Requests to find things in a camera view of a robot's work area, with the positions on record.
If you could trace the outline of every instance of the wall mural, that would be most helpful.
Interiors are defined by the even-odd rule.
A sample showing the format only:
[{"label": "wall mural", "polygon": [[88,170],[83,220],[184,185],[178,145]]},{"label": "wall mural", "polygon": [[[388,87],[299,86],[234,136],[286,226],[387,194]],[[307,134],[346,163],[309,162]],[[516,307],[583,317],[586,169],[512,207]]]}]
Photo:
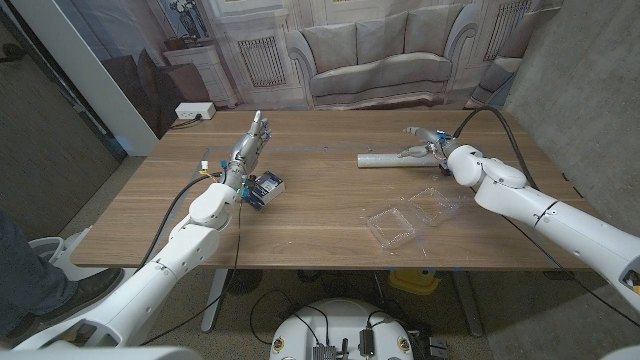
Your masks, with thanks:
[{"label": "wall mural", "polygon": [[504,102],[561,0],[56,0],[159,138],[218,110],[465,109]]}]

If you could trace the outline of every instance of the shoe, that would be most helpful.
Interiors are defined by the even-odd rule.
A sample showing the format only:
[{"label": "shoe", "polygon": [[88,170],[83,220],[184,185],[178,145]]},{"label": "shoe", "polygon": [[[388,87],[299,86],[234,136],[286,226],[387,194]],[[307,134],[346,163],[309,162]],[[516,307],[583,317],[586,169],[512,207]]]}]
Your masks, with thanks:
[{"label": "shoe", "polygon": [[113,290],[124,275],[120,268],[107,269],[78,281],[78,289],[64,305],[40,315],[38,320],[44,325],[59,322],[100,300]]},{"label": "shoe", "polygon": [[10,348],[14,348],[37,332],[39,323],[36,320],[38,320],[36,315],[28,313],[13,330],[0,337],[0,342],[5,343]]}]

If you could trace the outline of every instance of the jeans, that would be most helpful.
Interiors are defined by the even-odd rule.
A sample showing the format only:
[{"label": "jeans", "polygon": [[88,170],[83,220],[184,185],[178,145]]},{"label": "jeans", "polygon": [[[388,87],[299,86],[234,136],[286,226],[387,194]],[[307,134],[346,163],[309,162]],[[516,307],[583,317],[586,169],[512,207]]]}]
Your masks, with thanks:
[{"label": "jeans", "polygon": [[64,305],[78,283],[37,256],[24,234],[0,210],[0,336],[28,314],[46,314]]}]

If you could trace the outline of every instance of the white pipe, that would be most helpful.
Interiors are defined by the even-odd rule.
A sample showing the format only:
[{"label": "white pipe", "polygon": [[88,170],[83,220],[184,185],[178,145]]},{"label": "white pipe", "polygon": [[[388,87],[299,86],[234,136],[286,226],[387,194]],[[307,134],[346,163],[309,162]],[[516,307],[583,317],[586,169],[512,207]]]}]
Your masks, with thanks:
[{"label": "white pipe", "polygon": [[433,154],[421,158],[403,157],[398,154],[358,154],[358,167],[409,167],[409,166],[438,166]]}]

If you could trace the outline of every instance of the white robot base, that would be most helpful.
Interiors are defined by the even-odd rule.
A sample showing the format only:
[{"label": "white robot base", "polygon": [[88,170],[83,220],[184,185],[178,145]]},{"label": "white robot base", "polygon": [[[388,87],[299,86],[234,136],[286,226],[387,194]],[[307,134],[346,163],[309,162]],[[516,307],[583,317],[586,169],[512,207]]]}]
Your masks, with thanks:
[{"label": "white robot base", "polygon": [[[328,333],[324,316],[312,307],[327,315]],[[342,359],[413,359],[409,335],[391,316],[371,304],[352,299],[325,299],[303,307],[296,314],[309,324],[320,345],[307,325],[292,315],[276,331],[269,359],[335,359],[336,356]],[[363,333],[367,319],[374,326]],[[329,346],[325,344],[327,335]]]}]

